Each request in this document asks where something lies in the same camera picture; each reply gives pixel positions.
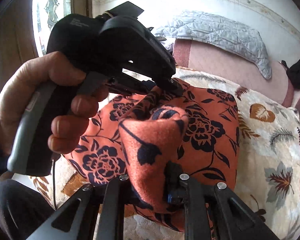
tool handle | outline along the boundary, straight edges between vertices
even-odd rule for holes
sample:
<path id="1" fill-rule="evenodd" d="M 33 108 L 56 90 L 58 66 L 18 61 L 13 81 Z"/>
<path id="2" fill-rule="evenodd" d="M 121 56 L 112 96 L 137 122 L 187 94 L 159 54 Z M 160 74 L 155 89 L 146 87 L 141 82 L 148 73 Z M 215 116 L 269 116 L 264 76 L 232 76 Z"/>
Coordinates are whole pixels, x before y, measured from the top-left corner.
<path id="1" fill-rule="evenodd" d="M 52 166 L 48 138 L 51 122 L 67 114 L 77 87 L 62 87 L 52 82 L 42 84 L 33 94 L 20 121 L 8 170 L 30 176 L 47 176 Z"/>

cable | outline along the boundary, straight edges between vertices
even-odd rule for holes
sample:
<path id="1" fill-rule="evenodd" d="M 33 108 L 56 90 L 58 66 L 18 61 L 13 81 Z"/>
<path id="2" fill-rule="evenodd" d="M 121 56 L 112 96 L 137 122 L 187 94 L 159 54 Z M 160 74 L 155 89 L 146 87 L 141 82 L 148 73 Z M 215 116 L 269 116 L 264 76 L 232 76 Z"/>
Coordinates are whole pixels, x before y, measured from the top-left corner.
<path id="1" fill-rule="evenodd" d="M 52 161 L 52 187 L 53 187 L 53 204 L 54 209 L 57 210 L 57 204 L 56 204 L 56 180 L 55 180 L 55 169 L 56 169 L 56 161 Z"/>

black metal bracket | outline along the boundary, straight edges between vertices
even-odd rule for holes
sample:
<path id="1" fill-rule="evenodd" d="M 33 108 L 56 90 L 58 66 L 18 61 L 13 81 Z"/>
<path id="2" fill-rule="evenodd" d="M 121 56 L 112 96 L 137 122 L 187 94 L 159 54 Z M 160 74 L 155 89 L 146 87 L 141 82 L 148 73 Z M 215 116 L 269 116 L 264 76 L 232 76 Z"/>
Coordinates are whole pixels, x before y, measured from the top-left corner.
<path id="1" fill-rule="evenodd" d="M 185 211 L 185 240 L 211 239 L 209 218 L 217 240 L 279 240 L 225 183 L 203 185 L 171 162 L 165 174 L 167 202 Z M 28 240 L 92 240 L 100 204 L 96 240 L 123 240 L 124 205 L 133 203 L 126 174 L 100 187 L 85 184 Z"/>

silver screw head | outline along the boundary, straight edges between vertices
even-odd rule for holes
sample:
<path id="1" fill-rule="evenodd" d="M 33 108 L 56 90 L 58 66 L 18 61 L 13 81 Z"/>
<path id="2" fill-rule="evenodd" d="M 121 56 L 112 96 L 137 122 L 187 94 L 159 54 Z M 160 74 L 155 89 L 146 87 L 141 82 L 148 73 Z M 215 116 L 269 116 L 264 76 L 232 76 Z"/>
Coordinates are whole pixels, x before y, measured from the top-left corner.
<path id="1" fill-rule="evenodd" d="M 227 187 L 227 184 L 224 182 L 218 182 L 217 187 L 218 189 L 225 189 Z"/>
<path id="2" fill-rule="evenodd" d="M 122 174 L 119 176 L 119 180 L 127 180 L 129 179 L 129 175 L 128 174 Z"/>
<path id="3" fill-rule="evenodd" d="M 190 178 L 190 176 L 188 174 L 186 174 L 186 173 L 182 173 L 182 174 L 180 174 L 179 178 L 181 180 L 187 180 L 187 179 Z"/>
<path id="4" fill-rule="evenodd" d="M 93 185 L 91 185 L 91 184 L 86 184 L 86 185 L 83 187 L 82 190 L 88 191 L 88 190 L 91 190 L 92 188 L 93 188 Z"/>

orange floral fabric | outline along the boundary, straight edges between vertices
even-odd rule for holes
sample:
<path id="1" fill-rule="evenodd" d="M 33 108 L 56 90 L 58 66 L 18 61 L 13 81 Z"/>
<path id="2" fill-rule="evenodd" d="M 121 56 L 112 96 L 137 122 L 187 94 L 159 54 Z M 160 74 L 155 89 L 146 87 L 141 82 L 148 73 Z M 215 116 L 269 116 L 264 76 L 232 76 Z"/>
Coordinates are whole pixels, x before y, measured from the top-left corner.
<path id="1" fill-rule="evenodd" d="M 90 120 L 79 145 L 65 158 L 91 184 L 128 173 L 139 203 L 131 208 L 174 230 L 184 230 L 182 210 L 167 202 L 168 161 L 207 185 L 233 189 L 239 152 L 238 108 L 221 90 L 183 87 L 181 97 L 154 87 L 146 95 L 117 96 Z"/>

